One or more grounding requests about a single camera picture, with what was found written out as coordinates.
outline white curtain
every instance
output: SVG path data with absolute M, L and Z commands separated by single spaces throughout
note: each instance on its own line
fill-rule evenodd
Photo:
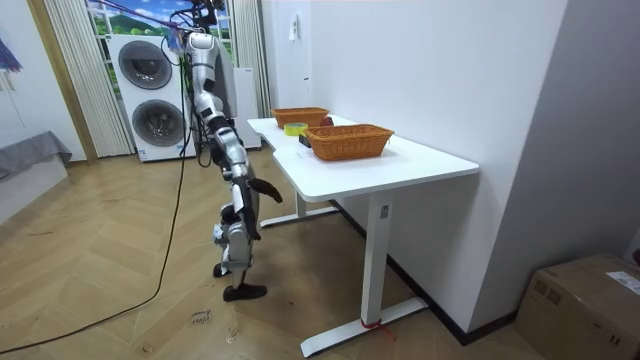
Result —
M 264 36 L 258 0 L 229 0 L 231 39 L 236 65 L 253 69 L 260 117 L 271 117 Z
M 84 0 L 45 0 L 98 157 L 133 154 Z

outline yellow tape roll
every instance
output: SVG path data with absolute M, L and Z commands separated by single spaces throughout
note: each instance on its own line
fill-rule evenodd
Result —
M 289 136 L 298 136 L 304 134 L 304 129 L 308 127 L 309 125 L 305 123 L 284 124 L 284 133 Z

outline washing machine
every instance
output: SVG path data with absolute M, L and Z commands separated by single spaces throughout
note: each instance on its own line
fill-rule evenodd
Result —
M 131 125 L 138 156 L 143 162 L 180 157 L 189 132 L 182 114 L 180 68 L 161 36 L 107 35 L 107 46 Z M 195 156 L 193 137 L 185 156 Z

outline door frame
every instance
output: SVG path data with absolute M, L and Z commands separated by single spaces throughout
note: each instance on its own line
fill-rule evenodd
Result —
M 51 62 L 51 67 L 53 68 L 56 80 L 58 81 L 58 86 L 62 92 L 62 97 L 69 109 L 71 121 L 76 129 L 76 133 L 78 133 L 78 138 L 80 138 L 80 144 L 82 145 L 82 149 L 87 157 L 87 162 L 89 164 L 93 164 L 98 160 L 98 154 L 96 152 L 95 145 L 93 144 L 93 140 L 91 139 L 87 120 L 85 119 L 82 108 L 80 107 L 80 100 L 78 100 L 78 95 L 73 87 L 69 69 L 64 62 L 62 50 L 60 49 L 60 44 L 58 43 L 55 31 L 53 30 L 51 19 L 49 19 L 47 7 L 44 4 L 44 0 L 27 0 L 27 4 L 29 4 L 31 16 L 33 16 L 33 20 L 35 21 L 38 32 L 40 33 L 40 39 L 42 40 L 44 49 L 47 52 L 49 61 Z

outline white desk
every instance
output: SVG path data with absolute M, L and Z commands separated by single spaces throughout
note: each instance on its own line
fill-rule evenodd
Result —
M 331 115 L 335 125 L 354 122 Z M 377 158 L 325 162 L 313 150 L 286 136 L 276 120 L 249 120 L 253 129 L 274 148 L 273 157 L 296 189 L 296 214 L 264 220 L 261 226 L 286 223 L 291 220 L 336 211 L 325 208 L 306 212 L 304 201 L 319 202 L 353 195 L 369 194 L 367 243 L 365 249 L 364 284 L 362 288 L 361 320 L 313 336 L 300 347 L 305 357 L 341 343 L 370 329 L 362 326 L 386 324 L 427 305 L 413 298 L 381 310 L 382 287 L 387 259 L 389 226 L 393 214 L 393 197 L 389 190 L 434 180 L 477 173 L 477 164 L 434 150 L 412 141 L 392 136 L 382 156 Z

